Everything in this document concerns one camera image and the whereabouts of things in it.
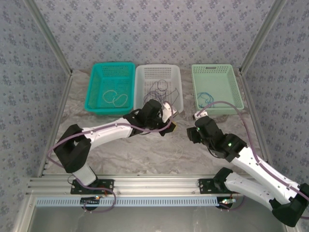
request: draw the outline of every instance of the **marble surface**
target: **marble surface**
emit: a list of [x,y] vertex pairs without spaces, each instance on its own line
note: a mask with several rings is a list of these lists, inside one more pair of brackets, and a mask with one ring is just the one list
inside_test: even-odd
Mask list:
[[[62,115],[56,141],[68,126],[78,124],[81,128],[112,122],[119,116],[97,116],[84,110],[89,74],[73,71],[73,81]],[[216,174],[222,167],[238,173],[243,170],[224,159],[211,156],[201,144],[193,144],[186,135],[186,128],[192,127],[195,113],[195,100],[190,70],[181,70],[184,110],[175,117],[177,128],[173,133],[161,137],[159,133],[137,135],[131,138],[112,141],[91,150],[87,163],[97,174]],[[261,156],[261,149],[243,89],[238,77],[239,89],[245,108],[241,111],[252,133],[254,146]],[[238,115],[212,116],[224,133],[234,133],[248,141],[246,130]],[[49,163],[46,174],[65,173],[64,169]]]

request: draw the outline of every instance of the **black bracket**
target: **black bracket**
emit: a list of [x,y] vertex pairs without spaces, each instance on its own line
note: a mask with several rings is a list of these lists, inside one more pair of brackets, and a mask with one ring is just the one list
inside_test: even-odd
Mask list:
[[217,194],[217,193],[227,193],[232,194],[228,189],[218,189],[213,179],[199,179],[198,180],[198,187],[200,194]]
[[[107,188],[113,190],[114,188],[114,180],[112,179],[97,179],[93,183],[89,185],[89,187],[93,188]],[[112,193],[104,190],[90,190],[81,186],[76,180],[73,180],[71,187],[72,195],[110,195]]]

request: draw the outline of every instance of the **patterned wall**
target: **patterned wall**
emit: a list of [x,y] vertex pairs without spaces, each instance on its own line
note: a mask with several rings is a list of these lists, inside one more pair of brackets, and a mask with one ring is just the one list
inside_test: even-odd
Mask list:
[[274,0],[35,0],[69,65],[240,66]]
[[22,0],[0,1],[0,231],[42,160],[66,76]]
[[309,183],[308,0],[288,1],[246,77],[274,165]]

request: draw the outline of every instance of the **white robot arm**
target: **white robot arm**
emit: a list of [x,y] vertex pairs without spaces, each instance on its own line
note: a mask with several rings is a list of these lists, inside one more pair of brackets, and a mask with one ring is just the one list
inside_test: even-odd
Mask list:
[[157,131],[161,136],[173,132],[176,125],[169,121],[172,116],[171,110],[168,103],[161,106],[159,102],[150,100],[142,109],[132,111],[105,125],[90,128],[80,128],[77,124],[71,125],[59,141],[77,133],[87,133],[69,139],[55,148],[54,152],[67,173],[73,174],[83,185],[89,186],[97,180],[97,176],[86,163],[90,150],[112,140],[140,134],[143,132],[141,129]]
[[234,134],[223,134],[206,112],[194,114],[195,126],[187,129],[193,143],[206,145],[209,152],[240,167],[258,183],[222,168],[214,177],[218,189],[241,193],[263,204],[285,225],[294,227],[308,206],[309,185],[298,184],[255,156],[252,149]]

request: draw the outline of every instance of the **basket handle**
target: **basket handle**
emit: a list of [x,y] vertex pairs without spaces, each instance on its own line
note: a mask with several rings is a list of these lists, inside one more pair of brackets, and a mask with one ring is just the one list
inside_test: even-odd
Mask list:
[[205,69],[217,69],[217,67],[205,67]]

